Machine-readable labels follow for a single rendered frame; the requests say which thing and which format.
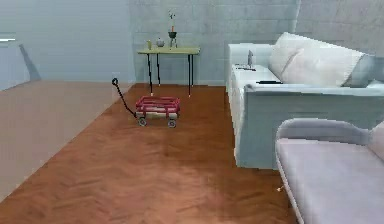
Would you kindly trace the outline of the red toy wagon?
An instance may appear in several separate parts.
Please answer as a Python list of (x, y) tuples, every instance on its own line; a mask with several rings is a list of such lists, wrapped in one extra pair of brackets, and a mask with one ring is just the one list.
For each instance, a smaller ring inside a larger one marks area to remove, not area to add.
[(146, 118), (149, 115), (164, 116), (168, 119), (168, 127), (175, 128), (176, 120), (180, 116), (180, 99), (177, 97), (158, 97), (158, 96), (142, 96), (135, 103), (135, 110), (131, 110), (120, 90), (119, 81), (117, 78), (113, 78), (111, 84), (116, 87), (116, 90), (122, 100), (125, 109), (132, 114), (137, 120), (139, 126), (146, 126)]

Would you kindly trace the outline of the yellow-green side table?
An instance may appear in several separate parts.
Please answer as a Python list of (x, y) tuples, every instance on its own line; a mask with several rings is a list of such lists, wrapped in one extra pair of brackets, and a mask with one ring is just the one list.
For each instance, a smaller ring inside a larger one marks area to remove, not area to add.
[(147, 66), (148, 66), (148, 75), (149, 75), (149, 84), (150, 84), (150, 95), (153, 95), (153, 84), (152, 84), (152, 71), (151, 71), (151, 56), (156, 56), (156, 66), (157, 66), (157, 77), (160, 77), (160, 63), (159, 55), (160, 54), (180, 54), (186, 55), (188, 60), (188, 96), (191, 96), (191, 88), (194, 86), (194, 56), (200, 54), (200, 47), (156, 47), (151, 49), (142, 49), (138, 50), (138, 54), (143, 54), (147, 56)]

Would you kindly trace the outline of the pale blue sofa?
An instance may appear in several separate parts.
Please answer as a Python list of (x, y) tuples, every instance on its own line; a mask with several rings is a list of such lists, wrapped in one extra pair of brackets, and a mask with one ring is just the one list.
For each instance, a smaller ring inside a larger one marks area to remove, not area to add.
[[(249, 68), (248, 51), (253, 52)], [(227, 93), (235, 136), (234, 158), (241, 168), (275, 169), (278, 127), (293, 118), (341, 120), (371, 129), (384, 120), (384, 84), (366, 88), (318, 88), (302, 84), (259, 85), (280, 81), (268, 68), (270, 44), (230, 44)]]

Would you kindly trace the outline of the black potted plant on stand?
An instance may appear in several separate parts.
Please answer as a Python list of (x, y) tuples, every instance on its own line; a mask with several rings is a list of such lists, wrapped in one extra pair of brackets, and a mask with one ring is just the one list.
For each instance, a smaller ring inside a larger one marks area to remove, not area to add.
[(168, 16), (169, 16), (169, 24), (170, 24), (170, 29), (168, 31), (168, 36), (170, 38), (170, 46), (171, 47), (177, 47), (177, 32), (175, 31), (175, 14), (169, 10), (168, 11)]

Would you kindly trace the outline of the white sofa cushion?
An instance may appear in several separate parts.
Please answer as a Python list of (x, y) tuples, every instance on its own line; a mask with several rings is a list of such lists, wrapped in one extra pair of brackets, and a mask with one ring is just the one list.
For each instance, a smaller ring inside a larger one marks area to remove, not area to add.
[(286, 84), (341, 87), (362, 52), (284, 32), (272, 47), (269, 70)]

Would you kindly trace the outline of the pale pink grey sofa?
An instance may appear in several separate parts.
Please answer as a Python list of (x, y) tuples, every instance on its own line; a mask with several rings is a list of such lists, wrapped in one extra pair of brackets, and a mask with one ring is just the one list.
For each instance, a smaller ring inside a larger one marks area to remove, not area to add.
[(297, 224), (384, 224), (384, 121), (284, 121), (276, 162)]

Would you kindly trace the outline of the grey sofa cushion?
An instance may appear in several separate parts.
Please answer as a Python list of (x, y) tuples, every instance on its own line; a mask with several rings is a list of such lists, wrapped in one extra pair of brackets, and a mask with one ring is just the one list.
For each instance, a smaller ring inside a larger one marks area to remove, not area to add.
[(384, 83), (384, 57), (364, 54), (343, 87), (366, 88), (374, 81)]

